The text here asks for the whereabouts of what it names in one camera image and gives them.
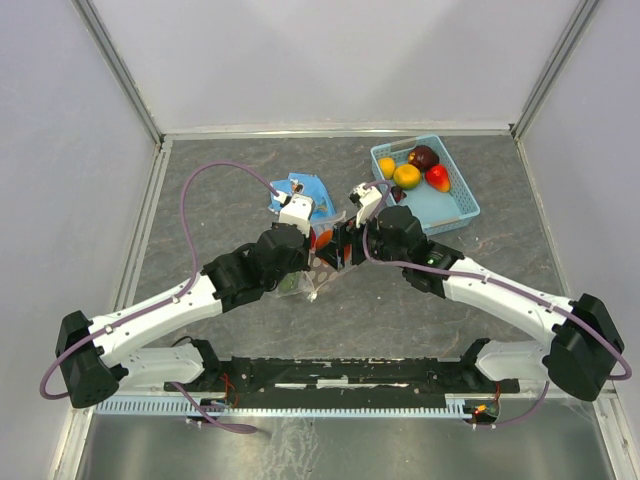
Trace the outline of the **orange tangerine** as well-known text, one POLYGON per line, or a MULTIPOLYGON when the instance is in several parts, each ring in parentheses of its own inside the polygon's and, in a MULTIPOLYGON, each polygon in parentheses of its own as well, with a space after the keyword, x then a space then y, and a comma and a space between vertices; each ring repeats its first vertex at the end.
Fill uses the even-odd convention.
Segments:
POLYGON ((332 230, 326 230, 326 231, 322 232, 316 238, 315 249, 316 250, 321 250, 321 249, 325 248, 326 246, 328 246, 329 243, 332 240, 332 237, 333 237, 333 231, 332 230))

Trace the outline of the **green orange mango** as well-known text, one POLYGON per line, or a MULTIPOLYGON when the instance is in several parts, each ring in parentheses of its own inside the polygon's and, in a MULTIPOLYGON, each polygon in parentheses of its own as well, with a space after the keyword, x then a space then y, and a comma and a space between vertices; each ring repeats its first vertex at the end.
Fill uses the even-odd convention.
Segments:
POLYGON ((300 276, 300 272, 287 274, 279 283, 277 293, 282 296, 298 293, 300 289, 300 276))

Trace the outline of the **clear dotted zip bag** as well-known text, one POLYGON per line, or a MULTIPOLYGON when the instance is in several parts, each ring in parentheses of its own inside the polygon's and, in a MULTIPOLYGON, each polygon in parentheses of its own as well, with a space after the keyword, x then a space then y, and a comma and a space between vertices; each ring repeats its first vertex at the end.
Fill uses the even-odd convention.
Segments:
MULTIPOLYGON (((342 211, 328 218, 324 218, 319 221, 312 221, 311 225, 315 227, 316 235, 318 237, 322 232, 331 230, 336 223, 345 219, 346 212, 342 211)), ((313 302, 320 293, 320 290, 323 289, 330 281, 337 279, 339 276, 338 271, 334 270, 322 260, 317 258, 315 255, 315 251, 312 250, 309 254, 309 270, 299 272, 301 273, 301 276, 299 285, 300 289, 298 293, 282 296, 277 293, 276 289, 271 293, 271 295, 276 298, 282 298, 303 294, 310 302, 313 302)))

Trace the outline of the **bright red apple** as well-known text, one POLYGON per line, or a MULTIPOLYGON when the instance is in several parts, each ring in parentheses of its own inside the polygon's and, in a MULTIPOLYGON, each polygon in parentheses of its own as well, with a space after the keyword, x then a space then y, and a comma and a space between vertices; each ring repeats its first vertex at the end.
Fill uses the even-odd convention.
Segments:
POLYGON ((316 249, 316 243, 317 243, 317 235, 316 235, 316 229, 313 225, 311 225, 310 227, 310 249, 312 251, 315 251, 316 249))

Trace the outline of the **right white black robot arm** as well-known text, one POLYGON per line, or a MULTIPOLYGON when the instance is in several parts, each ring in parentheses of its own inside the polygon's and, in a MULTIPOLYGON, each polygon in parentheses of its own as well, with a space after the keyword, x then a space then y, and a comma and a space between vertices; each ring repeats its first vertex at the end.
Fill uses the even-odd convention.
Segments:
POLYGON ((315 253, 336 270, 364 261, 398 267, 413 288, 478 308, 529 335, 515 343, 479 341, 458 368, 469 390, 506 379, 540 380, 594 401, 623 362, 624 343, 601 299, 552 295, 498 275, 429 239, 406 206, 336 223, 316 238, 315 253))

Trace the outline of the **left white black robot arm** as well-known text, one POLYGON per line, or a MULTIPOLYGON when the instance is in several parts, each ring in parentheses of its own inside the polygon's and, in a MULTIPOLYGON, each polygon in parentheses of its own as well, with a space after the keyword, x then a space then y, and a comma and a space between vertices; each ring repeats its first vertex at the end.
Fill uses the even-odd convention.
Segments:
POLYGON ((126 358, 193 322, 261 299, 290 273, 307 269, 313 233, 275 223, 254 243, 218 256, 194 278, 124 310, 61 322, 55 354, 66 397, 75 408, 94 406, 117 392, 140 367, 126 358))

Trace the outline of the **blue patterned cloth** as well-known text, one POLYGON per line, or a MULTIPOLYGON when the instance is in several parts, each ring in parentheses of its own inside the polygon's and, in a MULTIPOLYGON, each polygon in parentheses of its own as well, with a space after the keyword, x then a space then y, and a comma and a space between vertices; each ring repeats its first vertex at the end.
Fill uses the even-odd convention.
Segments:
POLYGON ((291 172, 286 179, 274 180, 270 185, 287 195, 300 194, 314 202, 312 221, 328 218, 336 213, 328 189, 317 175, 291 172))

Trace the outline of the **small dark plum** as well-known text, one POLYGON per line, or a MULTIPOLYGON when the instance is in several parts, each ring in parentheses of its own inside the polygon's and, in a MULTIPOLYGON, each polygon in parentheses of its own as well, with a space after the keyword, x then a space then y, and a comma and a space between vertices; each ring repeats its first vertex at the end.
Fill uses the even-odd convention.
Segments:
POLYGON ((400 203, 406 197, 406 193, 403 188, 394 185, 391 188, 391 196, 396 203, 400 203))

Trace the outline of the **small yellow lemon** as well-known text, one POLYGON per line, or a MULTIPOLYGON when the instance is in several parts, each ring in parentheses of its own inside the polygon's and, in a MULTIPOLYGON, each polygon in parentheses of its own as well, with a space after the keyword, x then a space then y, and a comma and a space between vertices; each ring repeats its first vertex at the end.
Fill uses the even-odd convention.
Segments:
POLYGON ((396 163, 391 157, 383 157, 378 160, 380 172, 386 180, 391 180, 396 170, 396 163))

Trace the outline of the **yellow round fruit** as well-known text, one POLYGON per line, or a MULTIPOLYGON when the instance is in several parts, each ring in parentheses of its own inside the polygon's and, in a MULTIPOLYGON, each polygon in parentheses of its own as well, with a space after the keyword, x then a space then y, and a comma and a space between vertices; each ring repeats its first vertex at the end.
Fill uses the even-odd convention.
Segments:
POLYGON ((420 184, 421 179, 421 171, 411 164, 402 164, 398 166, 393 174, 395 184, 403 190, 412 190, 416 188, 420 184))

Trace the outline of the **light blue plastic basket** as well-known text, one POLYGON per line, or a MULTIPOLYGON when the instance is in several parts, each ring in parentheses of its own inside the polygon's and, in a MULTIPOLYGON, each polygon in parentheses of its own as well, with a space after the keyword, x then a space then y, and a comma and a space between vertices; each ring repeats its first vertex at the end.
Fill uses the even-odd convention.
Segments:
POLYGON ((381 180, 384 177, 380 159, 389 157, 397 166, 401 166, 409 161, 411 150, 423 146, 430 147, 438 155, 449 175, 450 190, 439 192, 421 178, 420 184, 407 191, 399 205, 410 208, 428 236, 467 226, 480 213, 480 207, 439 136, 423 135, 372 147, 371 170, 374 178, 381 180))

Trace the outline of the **red yellow pear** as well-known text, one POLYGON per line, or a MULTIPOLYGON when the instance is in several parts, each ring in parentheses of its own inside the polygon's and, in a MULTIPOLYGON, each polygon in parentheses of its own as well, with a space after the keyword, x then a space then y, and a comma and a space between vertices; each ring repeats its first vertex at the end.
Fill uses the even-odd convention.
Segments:
POLYGON ((448 193, 451 189, 451 182, 447 169, 441 165, 434 165, 424 174, 426 183, 441 193, 448 193))

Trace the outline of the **dark red apple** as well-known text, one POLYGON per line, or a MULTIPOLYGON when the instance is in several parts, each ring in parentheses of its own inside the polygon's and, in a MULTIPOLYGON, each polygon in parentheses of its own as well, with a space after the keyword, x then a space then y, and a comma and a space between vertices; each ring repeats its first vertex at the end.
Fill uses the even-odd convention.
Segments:
POLYGON ((413 148, 408 154, 408 163, 420 172, 426 172, 440 163, 437 153, 426 145, 413 148))

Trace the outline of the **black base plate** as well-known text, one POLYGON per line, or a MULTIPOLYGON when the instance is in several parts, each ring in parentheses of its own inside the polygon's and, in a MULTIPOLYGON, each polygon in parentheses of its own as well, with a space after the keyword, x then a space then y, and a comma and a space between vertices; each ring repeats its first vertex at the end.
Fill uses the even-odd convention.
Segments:
POLYGON ((238 407, 442 407, 449 394, 514 394, 519 382, 488 379, 469 360, 233 357, 184 388, 231 396, 238 407))

